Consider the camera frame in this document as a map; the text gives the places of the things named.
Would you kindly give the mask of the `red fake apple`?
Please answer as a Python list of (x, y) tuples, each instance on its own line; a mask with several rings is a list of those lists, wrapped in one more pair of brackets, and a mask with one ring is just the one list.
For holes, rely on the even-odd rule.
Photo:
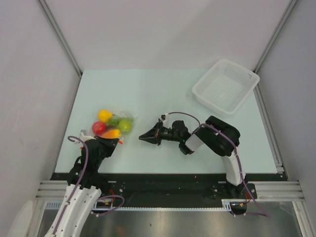
[(102, 121), (97, 121), (92, 125), (92, 132), (95, 135), (102, 135), (107, 130), (107, 125)]

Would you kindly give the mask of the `orange fake mango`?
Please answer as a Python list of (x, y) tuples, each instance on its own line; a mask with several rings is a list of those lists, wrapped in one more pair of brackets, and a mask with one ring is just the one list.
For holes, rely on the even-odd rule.
[(121, 137), (121, 131), (119, 129), (110, 129), (101, 135), (105, 139), (117, 139)]

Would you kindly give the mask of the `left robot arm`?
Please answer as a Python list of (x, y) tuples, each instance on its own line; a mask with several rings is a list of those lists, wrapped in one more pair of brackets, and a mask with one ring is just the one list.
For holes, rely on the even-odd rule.
[(46, 237), (80, 236), (94, 204), (109, 191), (109, 185), (98, 169), (120, 143), (119, 138), (86, 135), (68, 136), (68, 140), (81, 144), (81, 155), (70, 171), (63, 201)]

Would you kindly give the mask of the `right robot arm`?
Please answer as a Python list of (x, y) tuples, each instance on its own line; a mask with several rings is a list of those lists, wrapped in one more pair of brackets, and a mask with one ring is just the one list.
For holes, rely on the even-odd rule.
[(206, 145), (222, 159), (229, 195), (239, 198), (244, 193), (249, 193), (246, 174), (237, 153), (240, 132), (235, 127), (210, 116), (190, 133), (182, 120), (174, 121), (170, 128), (165, 126), (166, 121), (166, 115), (162, 115), (153, 128), (139, 136), (139, 140), (158, 146), (163, 140), (178, 142), (180, 151), (185, 155), (191, 155), (199, 147)]

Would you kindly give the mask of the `green fake grapes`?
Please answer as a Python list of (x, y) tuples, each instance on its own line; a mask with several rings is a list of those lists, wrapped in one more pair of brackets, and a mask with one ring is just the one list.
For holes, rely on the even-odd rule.
[(108, 126), (117, 127), (122, 120), (134, 123), (134, 118), (131, 117), (113, 117), (107, 122), (107, 124)]

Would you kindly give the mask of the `clear zip top bag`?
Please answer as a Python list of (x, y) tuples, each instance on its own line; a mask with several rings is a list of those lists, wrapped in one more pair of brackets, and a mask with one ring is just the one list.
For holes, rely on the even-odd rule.
[(123, 145), (125, 137), (133, 130), (136, 119), (137, 115), (130, 111), (101, 109), (91, 131), (101, 138), (118, 139), (118, 143)]

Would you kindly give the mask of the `green fake pear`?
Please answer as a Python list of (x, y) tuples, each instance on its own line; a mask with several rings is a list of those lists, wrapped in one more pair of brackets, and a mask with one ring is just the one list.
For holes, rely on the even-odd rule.
[(129, 133), (133, 128), (133, 120), (131, 118), (122, 118), (117, 125), (122, 133)]

